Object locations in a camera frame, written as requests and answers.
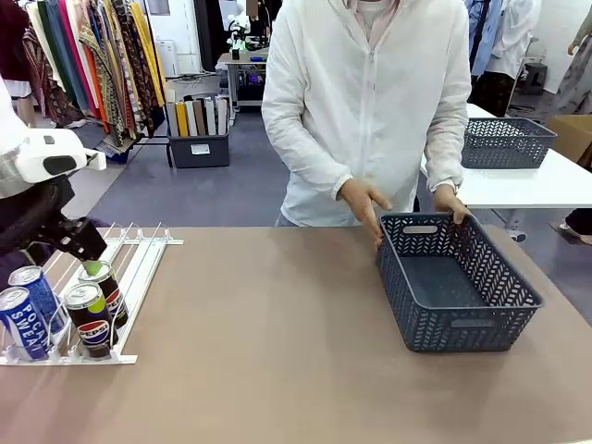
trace gray plastic basket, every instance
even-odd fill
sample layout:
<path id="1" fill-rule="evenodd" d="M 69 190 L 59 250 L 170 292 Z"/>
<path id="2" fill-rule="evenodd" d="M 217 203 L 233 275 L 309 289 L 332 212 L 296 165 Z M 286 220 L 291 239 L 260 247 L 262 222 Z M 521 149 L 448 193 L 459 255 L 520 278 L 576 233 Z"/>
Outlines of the gray plastic basket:
<path id="1" fill-rule="evenodd" d="M 376 264 L 413 352 L 503 352 L 543 304 L 467 217 L 384 215 Z"/>
<path id="2" fill-rule="evenodd" d="M 527 118 L 471 118 L 464 133 L 462 166 L 539 168 L 556 137 Z"/>

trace can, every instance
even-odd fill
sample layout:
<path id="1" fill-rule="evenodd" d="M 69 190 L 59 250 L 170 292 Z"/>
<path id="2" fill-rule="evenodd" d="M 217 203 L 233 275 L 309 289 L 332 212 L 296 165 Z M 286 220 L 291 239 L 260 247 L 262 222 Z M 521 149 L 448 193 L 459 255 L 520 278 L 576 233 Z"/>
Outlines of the can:
<path id="1" fill-rule="evenodd" d="M 112 317 L 101 288 L 94 282 L 75 285 L 67 291 L 64 303 L 90 357 L 108 357 L 111 352 Z M 113 343 L 118 340 L 114 330 Z"/>
<path id="2" fill-rule="evenodd" d="M 49 344 L 43 315 L 32 303 L 29 290 L 12 287 L 0 293 L 0 318 L 15 345 L 36 361 L 47 359 Z"/>
<path id="3" fill-rule="evenodd" d="M 64 328 L 66 318 L 62 310 L 56 314 L 56 298 L 40 266 L 23 266 L 13 271 L 8 278 L 8 285 L 11 287 L 24 287 L 29 291 L 31 301 L 41 312 L 45 324 L 49 326 L 51 321 L 52 333 L 57 333 Z"/>
<path id="4" fill-rule="evenodd" d="M 99 287 L 101 287 L 101 290 L 103 291 L 107 301 L 109 313 L 111 314 L 111 317 L 115 317 L 115 327 L 122 328 L 126 325 L 126 322 L 128 322 L 128 319 L 130 318 L 128 315 L 128 306 L 126 305 L 125 297 L 119 289 L 119 285 L 117 284 L 115 273 L 113 273 L 113 268 L 111 268 L 111 265 L 105 261 L 99 262 L 101 263 L 101 269 L 96 275 L 91 276 L 84 268 L 82 268 L 78 279 L 80 282 L 94 282 L 98 284 Z M 118 313 L 117 308 L 120 304 L 122 305 Z"/>

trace table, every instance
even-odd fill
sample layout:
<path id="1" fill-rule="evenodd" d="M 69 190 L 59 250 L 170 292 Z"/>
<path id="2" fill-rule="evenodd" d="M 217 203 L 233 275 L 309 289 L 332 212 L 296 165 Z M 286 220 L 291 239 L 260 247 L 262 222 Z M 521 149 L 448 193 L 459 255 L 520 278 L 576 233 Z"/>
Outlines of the table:
<path id="1" fill-rule="evenodd" d="M 469 117 L 494 117 L 476 105 Z M 426 174 L 426 158 L 422 159 Z M 458 196 L 469 208 L 510 209 L 506 228 L 518 230 L 527 208 L 592 207 L 592 174 L 549 150 L 539 169 L 463 169 Z"/>
<path id="2" fill-rule="evenodd" d="M 224 63 L 228 68 L 228 95 L 230 96 L 230 126 L 234 125 L 234 120 L 236 119 L 236 113 L 240 109 L 241 106 L 261 106 L 261 100 L 239 100 L 239 92 L 237 88 L 237 82 L 239 73 L 241 71 L 247 71 L 246 69 L 242 68 L 242 65 L 255 65 L 259 66 L 259 69 L 256 71 L 257 73 L 264 73 L 265 74 L 265 66 L 267 65 L 267 56 L 268 56 L 268 48 L 257 50 L 257 51 L 250 51 L 247 53 L 240 53 L 239 60 L 233 60 L 231 53 L 223 54 L 219 59 L 218 63 Z M 263 57 L 265 61 L 262 62 L 253 62 L 251 57 Z"/>
<path id="3" fill-rule="evenodd" d="M 546 307 L 508 353 L 422 355 L 402 343 L 362 229 L 173 228 L 185 245 L 166 250 L 126 345 L 138 362 L 0 368 L 0 442 L 592 438 L 590 326 L 487 231 Z"/>

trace pepsi logo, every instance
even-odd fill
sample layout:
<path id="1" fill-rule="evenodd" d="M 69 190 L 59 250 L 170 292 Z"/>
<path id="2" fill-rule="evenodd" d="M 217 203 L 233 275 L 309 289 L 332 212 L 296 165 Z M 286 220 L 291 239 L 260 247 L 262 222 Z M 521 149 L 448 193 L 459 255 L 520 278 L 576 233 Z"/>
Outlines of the pepsi logo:
<path id="1" fill-rule="evenodd" d="M 106 299 L 107 309 L 109 310 L 109 313 L 111 315 L 114 315 L 117 312 L 117 308 L 119 308 L 121 299 L 121 292 L 119 290 L 115 290 L 114 292 L 112 292 Z"/>
<path id="2" fill-rule="evenodd" d="M 80 338 L 87 345 L 98 345 L 109 340 L 109 323 L 93 321 L 78 327 Z"/>

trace gray basket on white table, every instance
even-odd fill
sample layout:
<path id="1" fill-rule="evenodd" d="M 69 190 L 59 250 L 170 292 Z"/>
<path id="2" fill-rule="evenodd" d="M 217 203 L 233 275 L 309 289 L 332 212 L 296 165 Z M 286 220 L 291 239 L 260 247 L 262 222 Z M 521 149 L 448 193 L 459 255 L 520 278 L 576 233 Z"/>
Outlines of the gray basket on white table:
<path id="1" fill-rule="evenodd" d="M 557 137 L 527 118 L 471 118 L 462 166 L 474 169 L 539 168 Z"/>

